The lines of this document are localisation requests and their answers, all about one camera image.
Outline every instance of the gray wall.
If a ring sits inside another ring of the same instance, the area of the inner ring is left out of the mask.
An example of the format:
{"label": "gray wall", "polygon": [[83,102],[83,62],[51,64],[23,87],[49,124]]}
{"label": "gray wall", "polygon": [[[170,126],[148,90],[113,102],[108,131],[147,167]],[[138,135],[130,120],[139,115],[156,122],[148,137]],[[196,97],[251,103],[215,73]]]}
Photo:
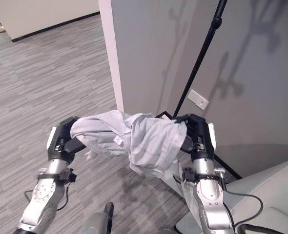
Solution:
{"label": "gray wall", "polygon": [[[174,112],[217,3],[112,1],[127,113]],[[192,85],[209,106],[180,114],[213,121],[218,155],[246,176],[288,159],[288,0],[229,0],[222,18]]]}
{"label": "gray wall", "polygon": [[165,110],[196,2],[112,0],[125,112]]}
{"label": "gray wall", "polygon": [[[202,46],[217,1],[199,1],[167,110],[174,112]],[[180,114],[213,121],[217,154],[244,176],[288,159],[288,0],[228,1]]]}

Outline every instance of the black cable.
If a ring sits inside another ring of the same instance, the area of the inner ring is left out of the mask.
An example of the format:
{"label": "black cable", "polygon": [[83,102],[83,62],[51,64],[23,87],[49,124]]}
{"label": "black cable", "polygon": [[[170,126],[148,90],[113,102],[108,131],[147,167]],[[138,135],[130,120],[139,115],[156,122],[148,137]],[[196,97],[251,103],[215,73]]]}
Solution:
{"label": "black cable", "polygon": [[255,195],[251,195],[251,194],[238,194],[238,193],[229,192],[229,191],[227,190],[227,188],[226,188],[226,181],[225,181],[224,178],[221,178],[221,186],[222,186],[223,190],[224,190],[226,193],[228,193],[228,194],[237,195],[237,196],[250,196],[250,197],[253,197],[253,198],[257,199],[257,200],[260,202],[260,209],[259,209],[259,211],[258,211],[255,215],[253,215],[252,217],[247,218],[247,219],[244,219],[244,220],[236,223],[236,224],[234,225],[234,229],[235,229],[236,226],[238,226],[239,224],[245,223],[245,222],[247,222],[247,221],[250,221],[250,220],[256,218],[257,216],[259,216],[259,215],[261,214],[261,212],[262,212],[262,210],[263,210],[263,202],[262,202],[262,200],[261,200],[259,197],[255,196]]}
{"label": "black cable", "polygon": [[234,225],[234,220],[233,220],[233,216],[231,214],[231,211],[229,210],[229,208],[227,207],[227,205],[224,202],[223,202],[223,205],[226,208],[226,211],[228,212],[228,215],[230,216],[232,228],[233,228],[233,231],[235,232],[235,225]]}
{"label": "black cable", "polygon": [[68,189],[69,189],[70,184],[71,184],[71,182],[68,184],[67,189],[66,189],[66,202],[62,207],[58,208],[57,211],[60,211],[61,209],[63,209],[68,203]]}
{"label": "black cable", "polygon": [[233,193],[233,192],[229,192],[229,191],[226,191],[226,192],[227,192],[228,194],[237,195],[237,196],[250,196],[250,197],[253,197],[253,198],[257,199],[257,200],[260,202],[259,211],[258,211],[255,215],[253,215],[252,217],[247,218],[247,219],[244,219],[244,220],[236,223],[236,224],[234,225],[234,228],[236,228],[236,226],[238,226],[239,224],[245,223],[245,222],[247,222],[247,221],[250,221],[250,220],[256,218],[257,216],[259,216],[259,215],[261,214],[261,212],[262,212],[262,210],[263,210],[263,202],[262,202],[262,200],[261,200],[259,197],[255,196],[255,195],[250,195],[250,194],[238,194],[238,193]]}
{"label": "black cable", "polygon": [[264,228],[259,226],[254,226],[251,224],[242,224],[238,227],[238,234],[246,234],[246,230],[248,231],[254,231],[259,233],[267,233],[267,234],[283,234],[279,231],[270,229],[270,228]]}
{"label": "black cable", "polygon": [[27,191],[25,191],[23,194],[25,195],[25,197],[26,197],[26,199],[28,200],[28,202],[30,202],[31,200],[30,200],[30,198],[27,196],[27,193],[31,193],[31,192],[33,192],[33,190],[27,190]]}

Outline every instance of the person's shoe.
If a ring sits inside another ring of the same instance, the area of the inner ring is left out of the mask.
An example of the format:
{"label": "person's shoe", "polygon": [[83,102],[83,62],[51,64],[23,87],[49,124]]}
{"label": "person's shoe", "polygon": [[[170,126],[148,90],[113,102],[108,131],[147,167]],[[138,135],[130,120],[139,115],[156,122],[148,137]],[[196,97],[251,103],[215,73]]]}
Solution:
{"label": "person's shoe", "polygon": [[0,33],[5,32],[5,28],[0,24]]}

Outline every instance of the white wall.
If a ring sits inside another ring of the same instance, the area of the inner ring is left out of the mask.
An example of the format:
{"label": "white wall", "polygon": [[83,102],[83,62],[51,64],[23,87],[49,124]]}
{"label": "white wall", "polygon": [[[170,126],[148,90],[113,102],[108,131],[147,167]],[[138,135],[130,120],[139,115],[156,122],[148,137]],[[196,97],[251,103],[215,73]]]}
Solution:
{"label": "white wall", "polygon": [[125,112],[165,110],[196,2],[111,1]]}
{"label": "white wall", "polygon": [[124,111],[111,0],[99,0],[102,26],[117,109]]}
{"label": "white wall", "polygon": [[11,39],[98,11],[98,0],[0,0],[0,21]]}

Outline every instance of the clothing tag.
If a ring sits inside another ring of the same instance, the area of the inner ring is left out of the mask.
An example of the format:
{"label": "clothing tag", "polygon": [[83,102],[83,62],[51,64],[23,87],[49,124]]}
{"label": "clothing tag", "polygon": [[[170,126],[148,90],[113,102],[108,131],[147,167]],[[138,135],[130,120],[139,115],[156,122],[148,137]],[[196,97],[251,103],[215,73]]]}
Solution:
{"label": "clothing tag", "polygon": [[123,140],[119,136],[116,136],[114,138],[114,142],[116,142],[119,146],[121,146],[123,143]]}

